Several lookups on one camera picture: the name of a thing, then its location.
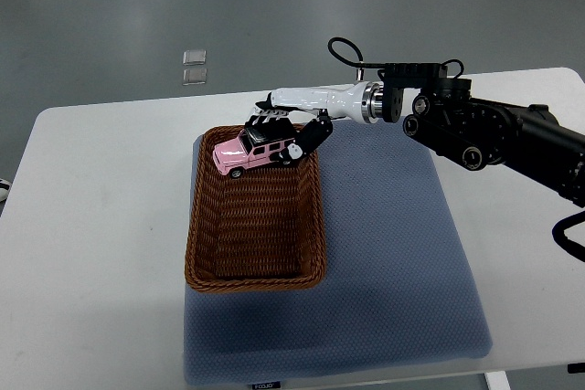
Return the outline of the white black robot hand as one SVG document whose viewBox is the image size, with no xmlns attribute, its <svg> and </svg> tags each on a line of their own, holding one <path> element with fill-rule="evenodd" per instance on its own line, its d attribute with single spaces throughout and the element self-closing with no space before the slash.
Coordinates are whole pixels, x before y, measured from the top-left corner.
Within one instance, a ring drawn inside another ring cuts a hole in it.
<svg viewBox="0 0 585 390">
<path fill-rule="evenodd" d="M 375 123 L 381 118 L 382 97 L 383 86 L 367 81 L 345 89 L 279 88 L 269 93 L 270 110 L 254 106 L 245 125 L 269 123 L 271 133 L 291 134 L 293 124 L 288 111 L 318 114 L 297 132 L 292 143 L 278 152 L 278 162 L 289 164 L 314 152 L 330 136 L 333 132 L 331 119 Z"/>
</svg>

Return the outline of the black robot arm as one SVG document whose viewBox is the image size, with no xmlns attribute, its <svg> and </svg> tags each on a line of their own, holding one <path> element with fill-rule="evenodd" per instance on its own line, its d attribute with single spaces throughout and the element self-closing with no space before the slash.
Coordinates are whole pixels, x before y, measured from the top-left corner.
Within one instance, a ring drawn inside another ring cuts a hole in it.
<svg viewBox="0 0 585 390">
<path fill-rule="evenodd" d="M 584 205 L 584 137 L 560 126 L 548 106 L 476 99 L 472 82 L 448 77 L 444 63 L 388 63 L 376 69 L 378 82 L 359 80 L 345 90 L 273 90 L 255 104 L 246 124 L 260 128 L 292 111 L 312 114 L 292 144 L 276 154 L 286 163 L 316 150 L 335 119 L 401 121 L 411 139 L 467 170 L 502 163 Z"/>
</svg>

